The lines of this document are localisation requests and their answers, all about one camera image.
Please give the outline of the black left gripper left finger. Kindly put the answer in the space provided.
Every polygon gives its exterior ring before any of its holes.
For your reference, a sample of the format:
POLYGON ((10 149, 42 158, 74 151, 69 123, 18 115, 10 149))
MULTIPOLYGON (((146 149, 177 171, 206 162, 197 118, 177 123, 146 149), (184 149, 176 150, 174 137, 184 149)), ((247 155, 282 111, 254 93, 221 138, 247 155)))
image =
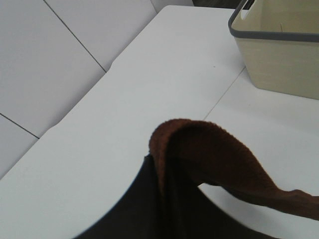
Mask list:
POLYGON ((147 155, 129 189, 115 206, 78 239, 165 239, 158 179, 147 155))

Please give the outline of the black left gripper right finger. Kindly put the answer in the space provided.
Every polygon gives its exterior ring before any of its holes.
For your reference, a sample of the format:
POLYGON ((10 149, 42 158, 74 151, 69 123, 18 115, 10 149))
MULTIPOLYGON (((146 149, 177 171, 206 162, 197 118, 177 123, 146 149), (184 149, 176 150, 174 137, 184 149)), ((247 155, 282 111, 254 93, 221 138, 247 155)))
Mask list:
POLYGON ((248 239, 249 231, 218 209, 177 163, 169 164, 172 239, 248 239))

